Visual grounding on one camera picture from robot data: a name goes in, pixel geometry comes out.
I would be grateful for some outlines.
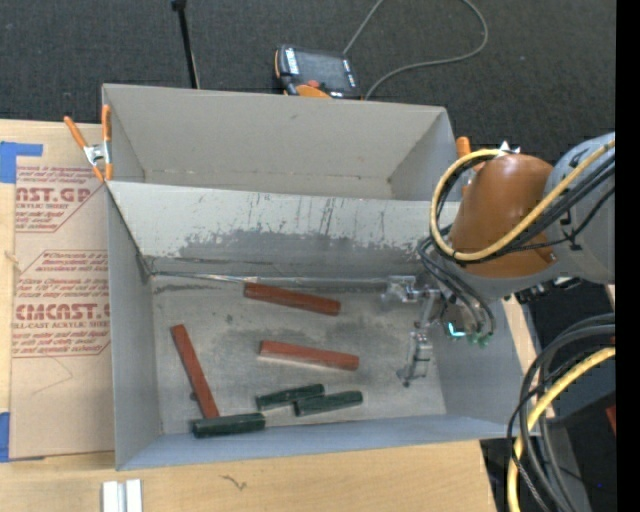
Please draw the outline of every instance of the gray metal panel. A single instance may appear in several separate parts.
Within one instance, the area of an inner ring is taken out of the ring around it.
[[[233,460],[370,450],[503,437],[504,425],[461,416],[413,416],[324,425],[267,428],[260,432],[195,439],[165,435],[120,470]]]
[[[496,330],[486,347],[465,338],[432,341],[447,412],[507,425],[524,373],[502,302],[490,307]]]
[[[457,158],[449,116],[443,111],[391,176],[393,196],[398,199],[431,201],[440,177]],[[454,187],[449,200],[460,200],[461,185],[459,183]]]
[[[273,94],[103,89],[145,181],[310,195],[391,197],[386,180],[445,111]],[[114,154],[116,169],[119,158]]]
[[[231,276],[415,274],[430,203],[109,183],[149,266]],[[448,203],[442,222],[451,222]]]
[[[137,265],[136,248],[107,194],[109,295],[115,408],[116,464],[160,433],[151,287]]]

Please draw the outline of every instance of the bin floor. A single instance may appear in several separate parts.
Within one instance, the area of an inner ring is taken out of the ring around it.
[[[157,379],[165,434],[185,433],[202,417],[170,328],[183,324],[191,338],[216,405],[223,416],[255,412],[256,396],[308,384],[326,393],[359,390],[362,405],[297,417],[292,406],[265,411],[267,426],[330,423],[444,414],[437,361],[405,388],[396,375],[406,362],[418,304],[382,309],[381,289],[298,288],[339,300],[327,316],[243,296],[238,281],[160,276],[154,278]],[[357,370],[341,370],[259,356],[262,340],[347,352]]]

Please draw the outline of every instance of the red wooden block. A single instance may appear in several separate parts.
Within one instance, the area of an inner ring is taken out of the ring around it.
[[[360,358],[352,354],[304,347],[273,340],[263,340],[260,342],[260,355],[274,359],[286,359],[349,371],[357,370],[360,365]]]
[[[304,309],[314,313],[323,315],[336,316],[340,313],[340,302],[337,300],[309,295],[306,293],[294,292],[278,288],[277,286],[269,286],[259,283],[246,283],[244,287],[244,296],[249,299],[271,302],[288,306],[291,308]]]
[[[220,416],[207,379],[204,376],[196,352],[191,344],[191,338],[189,338],[187,329],[182,324],[174,325],[171,327],[171,336],[182,359],[182,364],[189,376],[189,381],[191,382],[191,387],[193,388],[202,415],[205,418],[216,418]]]

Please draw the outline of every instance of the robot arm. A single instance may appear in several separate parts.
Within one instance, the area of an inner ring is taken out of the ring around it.
[[[439,212],[463,178],[456,217],[440,227]],[[430,236],[418,252],[448,314],[454,305],[466,310],[456,313],[467,324],[461,330],[484,338],[494,300],[559,278],[614,282],[614,201],[615,133],[576,146],[555,166],[505,149],[469,153],[436,186]]]

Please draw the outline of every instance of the black device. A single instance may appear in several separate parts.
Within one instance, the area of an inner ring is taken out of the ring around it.
[[[342,53],[284,44],[276,50],[275,73],[285,94],[362,99],[358,77]]]

